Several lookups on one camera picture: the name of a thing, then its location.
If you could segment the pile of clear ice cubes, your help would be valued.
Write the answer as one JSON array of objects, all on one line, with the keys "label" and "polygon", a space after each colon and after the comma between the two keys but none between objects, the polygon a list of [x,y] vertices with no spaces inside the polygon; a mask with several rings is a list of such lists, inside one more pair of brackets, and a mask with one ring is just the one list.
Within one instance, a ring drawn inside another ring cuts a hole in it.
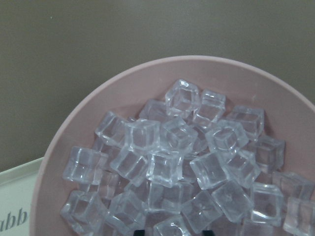
[{"label": "pile of clear ice cubes", "polygon": [[60,214],[81,236],[312,236],[315,184],[283,170],[290,136],[261,108],[178,80],[137,117],[112,111],[74,146]]}]

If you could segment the pink bowl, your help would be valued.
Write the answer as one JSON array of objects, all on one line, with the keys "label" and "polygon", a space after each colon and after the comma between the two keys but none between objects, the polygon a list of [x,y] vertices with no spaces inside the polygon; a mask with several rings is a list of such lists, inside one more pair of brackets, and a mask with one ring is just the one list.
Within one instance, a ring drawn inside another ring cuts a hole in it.
[{"label": "pink bowl", "polygon": [[286,141],[284,170],[315,178],[315,107],[296,89],[253,66],[218,57],[178,56],[128,69],[91,92],[70,113],[41,163],[30,213],[30,235],[71,236],[60,216],[75,184],[62,179],[73,146],[90,147],[105,113],[137,115],[150,98],[163,99],[178,80],[227,96],[234,105],[263,108],[266,132]]}]

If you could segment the cream rabbit tray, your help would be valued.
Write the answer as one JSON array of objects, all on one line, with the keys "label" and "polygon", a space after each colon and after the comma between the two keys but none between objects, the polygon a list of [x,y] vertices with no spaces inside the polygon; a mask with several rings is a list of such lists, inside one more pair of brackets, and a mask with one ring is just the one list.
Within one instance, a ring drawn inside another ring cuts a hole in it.
[{"label": "cream rabbit tray", "polygon": [[43,158],[0,174],[0,235],[28,236],[34,186]]}]

